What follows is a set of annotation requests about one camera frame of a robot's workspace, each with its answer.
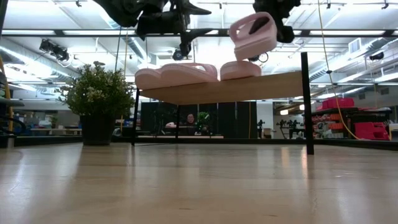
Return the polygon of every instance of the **red storage box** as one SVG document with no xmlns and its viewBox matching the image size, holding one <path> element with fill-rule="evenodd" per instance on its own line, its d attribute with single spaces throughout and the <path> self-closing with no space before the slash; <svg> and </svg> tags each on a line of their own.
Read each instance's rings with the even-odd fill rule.
<svg viewBox="0 0 398 224">
<path fill-rule="evenodd" d="M 353 108 L 354 107 L 354 99 L 352 98 L 338 98 L 338 104 L 340 108 Z M 333 109 L 337 108 L 336 98 L 329 98 L 322 102 L 322 109 Z"/>
<path fill-rule="evenodd" d="M 361 139 L 389 140 L 389 135 L 382 122 L 355 123 L 355 135 Z"/>
</svg>

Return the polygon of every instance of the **potted plant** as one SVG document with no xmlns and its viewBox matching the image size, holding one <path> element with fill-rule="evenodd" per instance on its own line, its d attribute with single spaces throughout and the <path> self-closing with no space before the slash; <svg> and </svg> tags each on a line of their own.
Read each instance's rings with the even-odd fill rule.
<svg viewBox="0 0 398 224">
<path fill-rule="evenodd" d="M 209 134 L 209 120 L 210 120 L 209 113 L 207 112 L 198 113 L 198 121 L 196 122 L 196 126 L 197 130 L 203 136 Z"/>
<path fill-rule="evenodd" d="M 67 104 L 80 115 L 83 144 L 92 146 L 109 145 L 116 118 L 130 115 L 134 105 L 132 86 L 123 77 L 123 71 L 105 71 L 96 64 L 78 69 L 77 78 L 60 88 L 64 98 L 59 101 Z"/>
<path fill-rule="evenodd" d="M 55 116 L 51 117 L 51 128 L 55 128 L 57 126 L 58 118 Z"/>
</svg>

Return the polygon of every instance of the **pink sandal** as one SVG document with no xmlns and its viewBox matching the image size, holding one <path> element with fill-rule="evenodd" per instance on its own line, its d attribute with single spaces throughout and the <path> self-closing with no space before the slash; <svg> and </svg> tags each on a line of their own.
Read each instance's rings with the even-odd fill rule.
<svg viewBox="0 0 398 224">
<path fill-rule="evenodd" d="M 150 90 L 153 88 L 165 87 L 161 80 L 161 68 L 151 69 L 143 68 L 136 72 L 136 85 L 140 90 Z"/>
<path fill-rule="evenodd" d="M 162 81 L 166 86 L 218 82 L 217 69 L 203 63 L 170 63 L 162 67 Z"/>
<path fill-rule="evenodd" d="M 261 76 L 260 66 L 247 61 L 228 62 L 220 70 L 221 81 L 257 76 Z"/>
<path fill-rule="evenodd" d="M 249 34 L 258 18 L 267 17 L 268 23 Z M 236 60 L 244 60 L 273 50 L 277 45 L 277 28 L 272 16 L 267 12 L 258 12 L 246 16 L 229 28 L 229 36 L 235 44 Z"/>
</svg>

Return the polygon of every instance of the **wooden shelf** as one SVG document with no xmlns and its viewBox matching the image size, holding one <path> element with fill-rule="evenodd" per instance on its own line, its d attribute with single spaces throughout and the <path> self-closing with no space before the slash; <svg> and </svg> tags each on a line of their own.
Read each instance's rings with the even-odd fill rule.
<svg viewBox="0 0 398 224">
<path fill-rule="evenodd" d="M 302 73 L 289 72 L 214 83 L 142 90 L 140 95 L 175 105 L 295 97 L 303 95 Z"/>
</svg>

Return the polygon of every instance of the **wooden floor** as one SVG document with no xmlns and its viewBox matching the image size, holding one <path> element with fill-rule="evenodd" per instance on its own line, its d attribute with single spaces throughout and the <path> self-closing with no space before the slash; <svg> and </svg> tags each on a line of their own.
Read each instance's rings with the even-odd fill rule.
<svg viewBox="0 0 398 224">
<path fill-rule="evenodd" d="M 398 153 L 81 144 L 0 151 L 0 223 L 396 224 Z"/>
</svg>

